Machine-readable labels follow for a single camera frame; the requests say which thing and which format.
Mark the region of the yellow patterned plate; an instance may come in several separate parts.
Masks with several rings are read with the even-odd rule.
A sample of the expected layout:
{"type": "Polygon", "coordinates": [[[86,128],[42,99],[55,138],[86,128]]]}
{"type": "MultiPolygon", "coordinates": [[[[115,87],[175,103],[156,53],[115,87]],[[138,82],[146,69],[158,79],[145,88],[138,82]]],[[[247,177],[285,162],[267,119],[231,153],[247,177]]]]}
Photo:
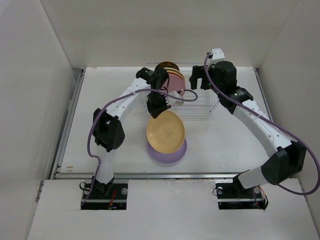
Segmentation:
{"type": "Polygon", "coordinates": [[[160,62],[154,69],[155,72],[159,72],[160,69],[165,69],[166,71],[171,71],[171,72],[180,72],[179,67],[171,61],[163,61],[160,62]]]}

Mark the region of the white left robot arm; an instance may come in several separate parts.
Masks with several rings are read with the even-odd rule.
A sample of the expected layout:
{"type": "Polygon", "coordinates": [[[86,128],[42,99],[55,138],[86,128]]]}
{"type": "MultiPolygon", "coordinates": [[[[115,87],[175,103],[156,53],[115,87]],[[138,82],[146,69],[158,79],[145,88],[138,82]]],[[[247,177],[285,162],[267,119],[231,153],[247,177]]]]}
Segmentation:
{"type": "Polygon", "coordinates": [[[125,140],[122,122],[143,98],[147,98],[147,110],[155,119],[171,106],[167,93],[160,88],[169,79],[166,69],[140,69],[129,87],[116,99],[93,113],[93,123],[87,138],[87,153],[98,161],[91,179],[90,189],[100,198],[111,195],[114,181],[114,155],[125,140]]]}

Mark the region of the lavender purple plate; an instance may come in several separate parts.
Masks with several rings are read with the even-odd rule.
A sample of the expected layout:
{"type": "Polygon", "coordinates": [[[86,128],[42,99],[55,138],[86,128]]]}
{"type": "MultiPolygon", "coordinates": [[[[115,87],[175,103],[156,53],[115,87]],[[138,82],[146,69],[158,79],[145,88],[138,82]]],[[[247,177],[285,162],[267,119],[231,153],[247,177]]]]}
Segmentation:
{"type": "Polygon", "coordinates": [[[147,144],[147,151],[150,157],[156,163],[170,165],[170,164],[176,164],[178,161],[180,161],[184,157],[187,151],[187,147],[188,145],[185,139],[182,146],[173,153],[158,152],[150,145],[150,143],[147,144]]]}

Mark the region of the cream white plate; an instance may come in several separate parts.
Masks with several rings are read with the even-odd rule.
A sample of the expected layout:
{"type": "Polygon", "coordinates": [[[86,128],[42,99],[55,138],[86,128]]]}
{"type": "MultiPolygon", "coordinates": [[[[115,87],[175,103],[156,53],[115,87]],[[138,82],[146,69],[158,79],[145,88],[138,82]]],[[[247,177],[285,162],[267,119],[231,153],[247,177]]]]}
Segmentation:
{"type": "Polygon", "coordinates": [[[170,69],[167,69],[166,71],[168,72],[169,75],[175,75],[175,76],[181,78],[183,81],[185,81],[185,77],[182,75],[181,72],[179,72],[177,70],[170,70],[170,69]]]}

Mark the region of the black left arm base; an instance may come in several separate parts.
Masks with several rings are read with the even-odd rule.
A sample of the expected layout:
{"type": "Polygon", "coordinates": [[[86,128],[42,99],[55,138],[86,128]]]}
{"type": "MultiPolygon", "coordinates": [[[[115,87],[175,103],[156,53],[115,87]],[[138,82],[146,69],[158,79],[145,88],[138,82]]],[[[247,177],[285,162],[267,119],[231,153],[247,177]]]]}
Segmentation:
{"type": "Polygon", "coordinates": [[[101,193],[97,188],[94,188],[89,197],[87,195],[90,192],[91,183],[81,182],[79,188],[82,190],[80,209],[81,210],[126,210],[127,209],[127,197],[129,191],[128,180],[116,179],[110,190],[107,190],[107,195],[101,193]]]}

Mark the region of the pink plate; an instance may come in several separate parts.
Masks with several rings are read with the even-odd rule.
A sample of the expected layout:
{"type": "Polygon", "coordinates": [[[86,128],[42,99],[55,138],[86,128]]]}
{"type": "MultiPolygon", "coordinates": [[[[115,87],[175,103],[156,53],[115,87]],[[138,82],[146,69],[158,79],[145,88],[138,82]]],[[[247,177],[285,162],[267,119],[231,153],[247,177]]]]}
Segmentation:
{"type": "Polygon", "coordinates": [[[182,97],[185,94],[185,91],[184,91],[184,89],[186,88],[185,81],[177,75],[169,74],[169,78],[167,82],[164,84],[164,86],[167,88],[168,93],[177,92],[182,97]]]}

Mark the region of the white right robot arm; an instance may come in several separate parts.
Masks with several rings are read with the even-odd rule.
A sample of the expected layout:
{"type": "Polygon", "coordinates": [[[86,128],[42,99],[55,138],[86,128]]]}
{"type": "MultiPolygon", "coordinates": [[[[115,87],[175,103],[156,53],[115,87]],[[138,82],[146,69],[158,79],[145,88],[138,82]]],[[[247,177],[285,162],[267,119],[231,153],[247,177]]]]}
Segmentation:
{"type": "Polygon", "coordinates": [[[212,67],[195,65],[189,82],[202,90],[213,90],[220,104],[240,120],[264,148],[268,160],[261,166],[247,170],[233,178],[232,193],[243,197],[250,189],[264,184],[278,185],[303,169],[306,148],[290,139],[259,108],[253,96],[237,85],[237,69],[229,61],[219,61],[212,67]]]}

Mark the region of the tan yellow plate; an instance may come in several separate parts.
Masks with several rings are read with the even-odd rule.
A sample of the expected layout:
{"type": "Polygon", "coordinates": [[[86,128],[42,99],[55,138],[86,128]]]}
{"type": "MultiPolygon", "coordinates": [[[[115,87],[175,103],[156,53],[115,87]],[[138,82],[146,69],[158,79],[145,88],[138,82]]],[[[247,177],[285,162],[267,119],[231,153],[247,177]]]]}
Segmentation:
{"type": "Polygon", "coordinates": [[[157,118],[150,118],[146,126],[148,143],[162,154],[176,152],[185,141],[185,126],[180,117],[166,110],[157,118]]]}

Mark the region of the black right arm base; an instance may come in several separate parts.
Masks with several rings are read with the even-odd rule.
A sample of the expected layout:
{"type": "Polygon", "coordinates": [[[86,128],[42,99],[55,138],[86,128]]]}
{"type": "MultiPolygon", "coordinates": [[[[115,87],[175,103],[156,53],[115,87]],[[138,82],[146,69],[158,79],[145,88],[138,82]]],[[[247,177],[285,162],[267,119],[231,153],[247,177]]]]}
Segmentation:
{"type": "Polygon", "coordinates": [[[212,192],[220,210],[265,210],[269,205],[260,186],[238,189],[233,182],[217,182],[212,192]]]}

